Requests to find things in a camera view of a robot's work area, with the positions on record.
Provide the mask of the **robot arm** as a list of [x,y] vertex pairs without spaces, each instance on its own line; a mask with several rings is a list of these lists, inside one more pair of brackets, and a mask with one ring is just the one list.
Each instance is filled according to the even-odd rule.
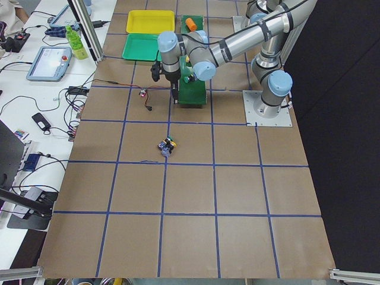
[[263,118],[275,118],[293,85],[290,74],[280,67],[281,51],[290,32],[308,19],[315,5],[316,1],[267,1],[267,13],[263,17],[248,8],[246,27],[213,43],[206,39],[203,30],[187,34],[164,31],[157,39],[161,61],[151,67],[152,79],[158,81],[164,75],[170,81],[173,101],[178,103],[181,56],[189,56],[196,79],[208,81],[218,67],[261,45],[260,53],[251,62],[263,88],[254,103],[254,111]]
[[259,18],[273,12],[277,5],[282,3],[281,0],[254,0],[248,1],[246,8],[246,20],[242,27],[247,27]]

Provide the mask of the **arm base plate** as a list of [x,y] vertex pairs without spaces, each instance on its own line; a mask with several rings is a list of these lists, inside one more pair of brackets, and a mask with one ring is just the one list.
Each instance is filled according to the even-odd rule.
[[285,98],[283,98],[281,105],[272,107],[262,101],[262,91],[244,90],[242,94],[247,126],[293,126]]
[[233,29],[237,33],[251,25],[251,20],[246,16],[233,16]]

